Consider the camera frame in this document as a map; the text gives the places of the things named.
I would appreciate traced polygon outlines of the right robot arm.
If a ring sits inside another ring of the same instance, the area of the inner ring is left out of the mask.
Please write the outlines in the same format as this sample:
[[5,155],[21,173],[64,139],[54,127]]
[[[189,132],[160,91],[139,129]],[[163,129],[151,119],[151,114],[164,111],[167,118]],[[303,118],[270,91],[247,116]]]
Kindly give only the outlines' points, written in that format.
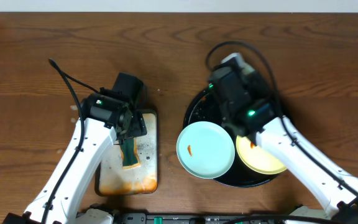
[[212,69],[209,89],[223,126],[277,158],[318,200],[334,222],[358,223],[358,178],[309,142],[283,114],[262,75],[233,53]]

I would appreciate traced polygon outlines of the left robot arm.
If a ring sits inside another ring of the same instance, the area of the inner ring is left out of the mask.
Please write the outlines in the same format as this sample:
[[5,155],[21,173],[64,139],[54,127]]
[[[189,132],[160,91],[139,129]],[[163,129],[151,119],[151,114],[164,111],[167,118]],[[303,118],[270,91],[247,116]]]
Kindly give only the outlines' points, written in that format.
[[138,109],[145,85],[120,73],[111,89],[76,100],[79,119],[54,172],[22,215],[8,213],[5,223],[74,223],[81,200],[106,151],[115,142],[144,136]]

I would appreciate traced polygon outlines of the yellow plate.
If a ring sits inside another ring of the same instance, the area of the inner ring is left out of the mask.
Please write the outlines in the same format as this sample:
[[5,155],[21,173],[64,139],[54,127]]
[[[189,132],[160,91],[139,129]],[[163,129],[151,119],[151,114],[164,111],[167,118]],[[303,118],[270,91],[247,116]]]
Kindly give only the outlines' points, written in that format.
[[280,160],[256,146],[247,137],[236,137],[236,149],[241,161],[260,174],[274,175],[287,169]]

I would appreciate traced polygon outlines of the green yellow sponge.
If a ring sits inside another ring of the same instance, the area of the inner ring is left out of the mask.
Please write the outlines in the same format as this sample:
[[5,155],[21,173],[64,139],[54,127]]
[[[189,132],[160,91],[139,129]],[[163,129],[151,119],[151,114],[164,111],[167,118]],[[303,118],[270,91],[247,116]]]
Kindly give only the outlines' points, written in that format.
[[122,168],[132,169],[141,165],[140,159],[137,153],[136,138],[125,139],[120,144]]

